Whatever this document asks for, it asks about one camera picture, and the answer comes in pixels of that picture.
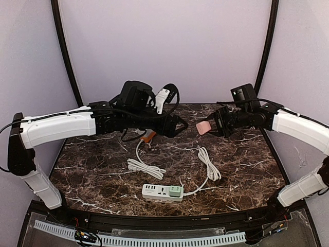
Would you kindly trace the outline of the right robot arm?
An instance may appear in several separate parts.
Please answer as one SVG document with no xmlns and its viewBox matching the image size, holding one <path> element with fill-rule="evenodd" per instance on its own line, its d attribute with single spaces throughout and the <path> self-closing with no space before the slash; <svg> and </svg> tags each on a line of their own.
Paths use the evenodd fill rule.
<svg viewBox="0 0 329 247">
<path fill-rule="evenodd" d="M 221 107 L 197 124 L 200 135 L 210 133 L 223 137 L 229 137 L 235 129 L 242 127 L 260 127 L 283 133 L 328 155 L 327 126 L 273 103 L 252 110 L 243 108 L 229 111 L 227 107 Z M 323 189 L 328 189 L 327 157 L 314 171 L 280 189 L 269 202 L 276 203 L 281 207 L 289 207 L 293 203 Z"/>
</svg>

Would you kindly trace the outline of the white power strip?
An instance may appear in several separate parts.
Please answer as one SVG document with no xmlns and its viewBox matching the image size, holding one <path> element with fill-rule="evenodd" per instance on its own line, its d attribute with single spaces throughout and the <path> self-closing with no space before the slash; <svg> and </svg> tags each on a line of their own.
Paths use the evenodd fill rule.
<svg viewBox="0 0 329 247">
<path fill-rule="evenodd" d="M 182 201 L 182 198 L 172 198 L 169 196 L 169 187 L 164 185 L 144 184 L 142 187 L 142 196 L 146 199 Z"/>
</svg>

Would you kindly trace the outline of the green plug adapter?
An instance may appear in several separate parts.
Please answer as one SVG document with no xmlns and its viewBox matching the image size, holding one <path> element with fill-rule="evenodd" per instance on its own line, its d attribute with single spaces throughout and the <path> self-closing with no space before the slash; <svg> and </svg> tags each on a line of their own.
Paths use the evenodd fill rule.
<svg viewBox="0 0 329 247">
<path fill-rule="evenodd" d="M 169 196 L 172 198 L 182 198 L 184 196 L 184 189 L 182 186 L 173 186 L 169 187 Z"/>
</svg>

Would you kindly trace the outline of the pink plug adapter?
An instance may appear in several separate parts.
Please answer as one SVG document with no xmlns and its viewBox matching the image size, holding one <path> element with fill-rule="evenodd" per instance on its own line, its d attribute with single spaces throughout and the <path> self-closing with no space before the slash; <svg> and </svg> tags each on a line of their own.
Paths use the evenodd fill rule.
<svg viewBox="0 0 329 247">
<path fill-rule="evenodd" d="M 206 120 L 197 123 L 196 128 L 199 135 L 204 135 L 212 129 L 210 123 Z"/>
</svg>

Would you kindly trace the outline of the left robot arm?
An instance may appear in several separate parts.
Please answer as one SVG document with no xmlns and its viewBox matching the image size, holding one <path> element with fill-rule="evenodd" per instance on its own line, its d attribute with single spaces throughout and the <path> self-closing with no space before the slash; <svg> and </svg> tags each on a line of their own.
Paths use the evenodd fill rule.
<svg viewBox="0 0 329 247">
<path fill-rule="evenodd" d="M 11 130 L 7 169 L 4 171 L 20 177 L 48 209 L 63 207 L 64 196 L 36 161 L 36 146 L 76 136 L 123 132 L 129 128 L 152 130 L 158 135 L 173 138 L 185 130 L 188 123 L 172 112 L 131 112 L 100 101 L 39 117 L 24 117 L 22 113 L 16 113 L 12 123 L 7 125 Z"/>
</svg>

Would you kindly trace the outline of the orange power strip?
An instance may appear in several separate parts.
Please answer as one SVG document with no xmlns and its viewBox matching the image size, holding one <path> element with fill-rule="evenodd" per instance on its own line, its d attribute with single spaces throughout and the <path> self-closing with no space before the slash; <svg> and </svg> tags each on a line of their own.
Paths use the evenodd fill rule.
<svg viewBox="0 0 329 247">
<path fill-rule="evenodd" d="M 144 143 L 149 143 L 155 135 L 155 131 L 146 130 L 146 133 L 140 138 L 140 140 L 142 140 Z"/>
</svg>

